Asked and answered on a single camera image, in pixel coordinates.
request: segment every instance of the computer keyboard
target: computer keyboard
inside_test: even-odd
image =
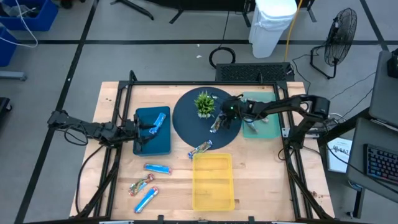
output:
[[[370,144],[364,145],[366,175],[398,185],[398,153]]]

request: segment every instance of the blue wrapper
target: blue wrapper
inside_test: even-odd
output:
[[[139,202],[139,204],[135,207],[134,212],[140,213],[142,209],[159,193],[157,187],[152,187],[149,189],[148,193],[144,196],[144,198]]]
[[[166,114],[160,113],[159,116],[157,117],[155,123],[154,123],[154,125],[156,125],[156,127],[151,128],[149,130],[149,132],[151,134],[156,134],[157,130],[160,128],[160,126],[162,125],[162,123],[163,123],[165,118],[166,118]]]
[[[172,174],[172,169],[168,166],[162,166],[162,165],[154,165],[154,164],[145,164],[144,165],[144,170],[150,170],[154,172],[160,172],[163,174]]]

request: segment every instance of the green plant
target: green plant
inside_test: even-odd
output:
[[[198,116],[200,118],[209,118],[215,110],[214,99],[212,99],[206,92],[201,92],[198,98],[195,99],[195,105],[198,109]]]

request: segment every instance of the yellow plastic bin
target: yellow plastic bin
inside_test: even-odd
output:
[[[234,210],[232,157],[203,153],[193,157],[192,207],[196,211]]]

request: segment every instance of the wooden tabletop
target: wooden tabletop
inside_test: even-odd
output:
[[[118,82],[102,83],[93,121],[111,120],[117,87]],[[197,87],[200,86],[133,86],[128,118],[132,119],[138,108],[169,106],[172,112],[177,100],[187,91]],[[230,95],[238,95],[244,91],[274,91],[271,86],[213,87],[220,88]],[[300,82],[290,82],[288,88],[290,96],[305,93],[303,83]],[[301,119],[298,113],[294,113],[296,124]],[[113,220],[156,220],[158,215],[164,215],[165,220],[247,221],[248,216],[254,216],[256,221],[294,220],[286,165],[277,157],[277,153],[282,149],[281,137],[245,139],[241,129],[238,136],[227,146],[206,152],[225,152],[232,155],[235,209],[229,212],[196,212],[192,209],[192,162],[187,156],[192,147],[180,139],[173,127],[171,133],[172,152],[166,156],[136,156],[132,153],[132,142],[123,144],[111,217]],[[304,146],[318,150],[317,142],[313,139],[306,139]],[[98,143],[90,141],[86,147],[84,160],[97,148]],[[98,189],[104,154],[105,149],[102,149],[91,158],[82,173],[79,193],[80,209],[87,204]],[[334,217],[320,155],[305,149],[302,150],[301,155],[309,191],[314,192],[318,203]],[[142,168],[145,163],[170,166],[173,174],[154,173],[155,180],[138,195],[132,197],[128,193],[129,186],[149,173]],[[152,186],[159,188],[159,194],[142,213],[135,214],[134,207]],[[300,213],[305,217],[303,198],[298,187],[297,192]],[[101,215],[105,213],[107,199],[108,191],[103,195]],[[73,205],[71,215],[75,214]]]

